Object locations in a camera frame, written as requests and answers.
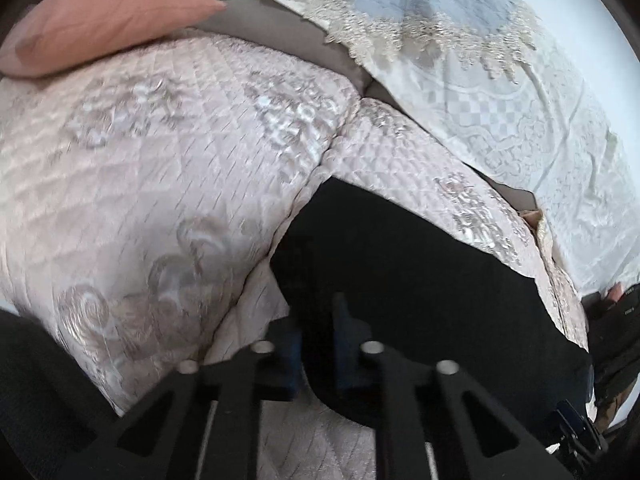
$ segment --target beige lace edge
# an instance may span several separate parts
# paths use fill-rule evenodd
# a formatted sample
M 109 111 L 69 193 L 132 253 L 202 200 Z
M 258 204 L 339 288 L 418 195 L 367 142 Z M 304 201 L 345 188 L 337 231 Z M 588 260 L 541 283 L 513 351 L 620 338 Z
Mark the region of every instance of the beige lace edge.
M 356 10 L 350 0 L 293 1 L 303 4 L 304 18 L 328 24 L 325 41 L 344 44 L 359 65 L 365 64 L 373 53 L 393 60 L 408 46 L 418 55 L 428 50 L 436 58 L 453 49 L 463 67 L 480 62 L 491 78 L 504 73 L 516 82 L 516 66 L 529 64 L 524 52 L 527 48 L 535 50 L 532 36 L 538 29 L 537 18 L 523 2 L 514 6 L 508 23 L 497 34 L 482 36 L 474 28 L 455 24 L 443 12 L 430 19 L 409 16 L 396 22 L 372 19 Z

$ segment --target black garment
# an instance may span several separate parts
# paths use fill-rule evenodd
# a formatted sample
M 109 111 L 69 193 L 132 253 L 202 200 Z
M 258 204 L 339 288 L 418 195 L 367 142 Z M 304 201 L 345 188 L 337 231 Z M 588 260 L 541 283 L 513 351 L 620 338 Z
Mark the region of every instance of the black garment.
M 357 422 L 373 426 L 377 415 L 332 393 L 336 292 L 407 358 L 459 362 L 544 444 L 544 419 L 560 400 L 586 416 L 589 355 L 556 329 L 534 280 L 373 193 L 322 184 L 271 268 L 300 320 L 311 387 Z
M 53 480 L 70 452 L 87 446 L 116 419 L 47 332 L 0 310 L 0 433 L 36 480 Z M 11 460 L 5 452 L 1 457 Z
M 590 313 L 589 350 L 595 370 L 596 404 L 611 402 L 640 373 L 640 285 L 616 303 Z

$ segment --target screw head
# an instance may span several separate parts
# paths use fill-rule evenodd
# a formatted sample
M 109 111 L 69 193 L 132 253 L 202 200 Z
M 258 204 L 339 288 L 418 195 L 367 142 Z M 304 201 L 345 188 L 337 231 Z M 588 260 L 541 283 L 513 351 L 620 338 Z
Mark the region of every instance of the screw head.
M 178 371 L 184 375 L 190 375 L 196 373 L 200 369 L 200 365 L 197 361 L 192 359 L 186 359 L 178 363 Z
M 365 341 L 360 345 L 360 350 L 368 355 L 382 354 L 385 346 L 380 341 Z
M 460 370 L 460 365 L 455 361 L 440 361 L 436 364 L 436 370 L 443 375 L 454 375 Z
M 275 349 L 275 345 L 271 341 L 267 341 L 265 339 L 256 341 L 251 345 L 251 350 L 257 354 L 271 354 Z

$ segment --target pink cushion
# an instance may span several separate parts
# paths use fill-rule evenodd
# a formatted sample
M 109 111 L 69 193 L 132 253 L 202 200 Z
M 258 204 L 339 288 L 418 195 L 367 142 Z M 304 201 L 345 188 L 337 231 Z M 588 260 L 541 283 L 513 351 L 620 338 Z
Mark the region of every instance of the pink cushion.
M 194 25 L 224 8 L 219 0 L 43 0 L 4 40 L 0 72 L 49 75 Z

